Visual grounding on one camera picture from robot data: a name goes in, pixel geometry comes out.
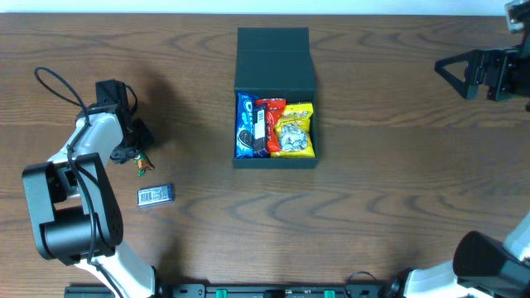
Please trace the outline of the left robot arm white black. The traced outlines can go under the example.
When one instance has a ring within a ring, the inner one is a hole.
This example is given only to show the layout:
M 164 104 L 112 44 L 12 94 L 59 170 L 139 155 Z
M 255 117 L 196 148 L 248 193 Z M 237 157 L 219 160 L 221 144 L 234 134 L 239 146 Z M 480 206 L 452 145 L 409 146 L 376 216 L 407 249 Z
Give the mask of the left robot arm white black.
M 155 269 L 123 239 L 123 217 L 108 162 L 124 164 L 154 143 L 135 118 L 133 90 L 110 79 L 95 85 L 96 103 L 80 112 L 66 144 L 48 161 L 27 166 L 22 182 L 37 251 L 93 274 L 116 297 L 154 297 Z

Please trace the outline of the red Hacks candy bag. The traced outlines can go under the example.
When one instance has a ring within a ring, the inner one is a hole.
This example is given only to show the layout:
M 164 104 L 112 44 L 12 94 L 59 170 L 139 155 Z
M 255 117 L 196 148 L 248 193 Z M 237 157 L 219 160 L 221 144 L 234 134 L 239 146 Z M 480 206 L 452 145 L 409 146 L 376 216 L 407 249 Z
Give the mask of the red Hacks candy bag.
M 278 152 L 281 150 L 277 135 L 274 132 L 274 128 L 282 116 L 283 110 L 287 105 L 285 99 L 258 99 L 256 101 L 257 106 L 265 107 L 265 120 L 266 120 L 266 145 L 269 153 Z

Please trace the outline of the blue Oreo pack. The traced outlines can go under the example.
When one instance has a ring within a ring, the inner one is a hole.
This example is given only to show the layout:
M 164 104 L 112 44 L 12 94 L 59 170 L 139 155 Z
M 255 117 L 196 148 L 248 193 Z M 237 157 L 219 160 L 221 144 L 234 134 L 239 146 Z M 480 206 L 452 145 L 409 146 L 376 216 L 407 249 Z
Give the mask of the blue Oreo pack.
M 251 94 L 237 94 L 235 157 L 253 157 L 253 104 L 256 98 Z

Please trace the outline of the KitKat bar red green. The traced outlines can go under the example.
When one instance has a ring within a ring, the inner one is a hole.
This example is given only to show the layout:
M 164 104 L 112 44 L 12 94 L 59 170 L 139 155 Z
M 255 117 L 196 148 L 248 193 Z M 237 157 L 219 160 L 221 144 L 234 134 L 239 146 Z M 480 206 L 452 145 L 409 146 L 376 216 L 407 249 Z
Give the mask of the KitKat bar red green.
M 138 170 L 138 176 L 142 177 L 145 175 L 148 171 L 152 171 L 155 169 L 155 166 L 150 162 L 147 155 L 140 151 L 134 158 L 133 158 L 134 164 L 137 167 Z

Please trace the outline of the dark green box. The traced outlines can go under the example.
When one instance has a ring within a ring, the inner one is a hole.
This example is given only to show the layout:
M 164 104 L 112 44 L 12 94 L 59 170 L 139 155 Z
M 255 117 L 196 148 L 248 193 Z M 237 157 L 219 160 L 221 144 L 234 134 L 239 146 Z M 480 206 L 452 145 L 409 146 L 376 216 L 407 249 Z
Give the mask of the dark green box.
M 310 138 L 315 158 L 236 158 L 238 93 L 313 104 Z M 316 73 L 307 27 L 240 27 L 234 76 L 234 169 L 314 169 L 319 161 Z

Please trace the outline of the yellow candy bag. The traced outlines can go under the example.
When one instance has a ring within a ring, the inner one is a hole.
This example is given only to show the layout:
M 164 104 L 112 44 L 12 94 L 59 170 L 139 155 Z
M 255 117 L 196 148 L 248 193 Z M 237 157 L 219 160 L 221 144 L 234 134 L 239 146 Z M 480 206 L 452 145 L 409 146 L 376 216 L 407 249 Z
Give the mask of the yellow candy bag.
M 279 150 L 272 158 L 315 158 L 311 141 L 312 103 L 291 103 L 284 108 L 274 127 Z

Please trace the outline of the small blue barcode packet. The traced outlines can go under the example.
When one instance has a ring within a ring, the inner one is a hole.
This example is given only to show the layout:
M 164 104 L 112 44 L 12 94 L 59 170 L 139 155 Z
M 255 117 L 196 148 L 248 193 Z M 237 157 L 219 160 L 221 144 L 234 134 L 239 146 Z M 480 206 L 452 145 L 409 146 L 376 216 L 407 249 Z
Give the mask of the small blue barcode packet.
M 171 184 L 144 188 L 137 192 L 137 206 L 141 208 L 167 204 L 173 200 L 174 194 Z

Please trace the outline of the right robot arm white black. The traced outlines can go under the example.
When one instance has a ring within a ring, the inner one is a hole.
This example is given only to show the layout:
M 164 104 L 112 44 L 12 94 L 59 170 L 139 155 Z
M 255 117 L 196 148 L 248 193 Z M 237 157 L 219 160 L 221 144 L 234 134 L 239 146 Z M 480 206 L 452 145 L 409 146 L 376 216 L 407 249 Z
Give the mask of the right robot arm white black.
M 529 46 L 472 50 L 438 60 L 435 72 L 464 99 L 478 86 L 502 101 L 529 95 Z M 529 217 L 500 242 L 478 231 L 467 233 L 450 261 L 397 276 L 387 297 L 528 297 Z

